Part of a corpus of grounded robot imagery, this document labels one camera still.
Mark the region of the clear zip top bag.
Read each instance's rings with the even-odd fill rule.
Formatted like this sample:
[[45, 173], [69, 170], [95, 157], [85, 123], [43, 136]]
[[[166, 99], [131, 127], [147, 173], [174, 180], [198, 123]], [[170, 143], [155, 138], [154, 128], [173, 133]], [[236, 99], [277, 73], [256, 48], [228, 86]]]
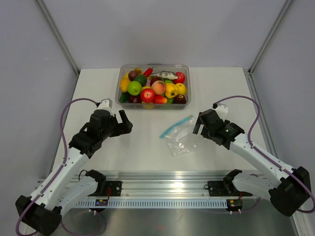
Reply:
[[194, 116], [176, 122], [167, 128], [159, 138], [164, 140], [171, 156], [191, 153], [201, 148], [202, 140], [193, 134]]

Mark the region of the green apple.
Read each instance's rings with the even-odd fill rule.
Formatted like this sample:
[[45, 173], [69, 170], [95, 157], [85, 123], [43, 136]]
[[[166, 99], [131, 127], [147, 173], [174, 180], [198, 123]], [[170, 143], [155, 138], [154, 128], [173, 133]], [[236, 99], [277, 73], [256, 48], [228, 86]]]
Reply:
[[138, 81], [131, 81], [127, 86], [127, 91], [132, 96], [138, 96], [141, 90], [142, 85]]

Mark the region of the orange peach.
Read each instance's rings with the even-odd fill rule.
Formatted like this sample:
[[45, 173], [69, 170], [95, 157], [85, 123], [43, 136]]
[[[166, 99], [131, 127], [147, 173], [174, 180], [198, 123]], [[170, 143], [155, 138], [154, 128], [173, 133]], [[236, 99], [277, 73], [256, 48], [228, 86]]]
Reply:
[[165, 83], [163, 81], [156, 81], [151, 86], [151, 89], [155, 92], [155, 94], [162, 95], [166, 91]]

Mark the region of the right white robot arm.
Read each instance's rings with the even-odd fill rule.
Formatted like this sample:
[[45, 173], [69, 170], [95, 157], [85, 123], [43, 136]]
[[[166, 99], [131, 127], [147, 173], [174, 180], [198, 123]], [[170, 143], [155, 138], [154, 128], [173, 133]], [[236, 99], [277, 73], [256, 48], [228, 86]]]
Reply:
[[219, 109], [200, 112], [193, 134], [204, 138], [241, 156], [263, 174], [263, 178], [233, 170], [223, 178], [224, 191], [237, 196], [250, 193], [269, 200], [285, 216], [292, 216], [311, 196], [309, 172], [278, 160], [261, 150], [238, 125], [220, 118]]

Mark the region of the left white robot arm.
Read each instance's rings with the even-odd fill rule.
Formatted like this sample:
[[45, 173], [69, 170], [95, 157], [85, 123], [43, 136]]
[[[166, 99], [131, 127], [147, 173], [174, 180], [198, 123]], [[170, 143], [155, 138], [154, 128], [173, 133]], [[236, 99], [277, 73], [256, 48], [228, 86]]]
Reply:
[[15, 206], [19, 221], [44, 236], [51, 235], [62, 217], [81, 199], [109, 193], [106, 176], [96, 170], [87, 171], [72, 188], [66, 190], [74, 174], [98, 151], [107, 138], [128, 134], [132, 123], [125, 111], [119, 111], [122, 122], [109, 110], [96, 109], [65, 150], [65, 159], [28, 197], [21, 195]]

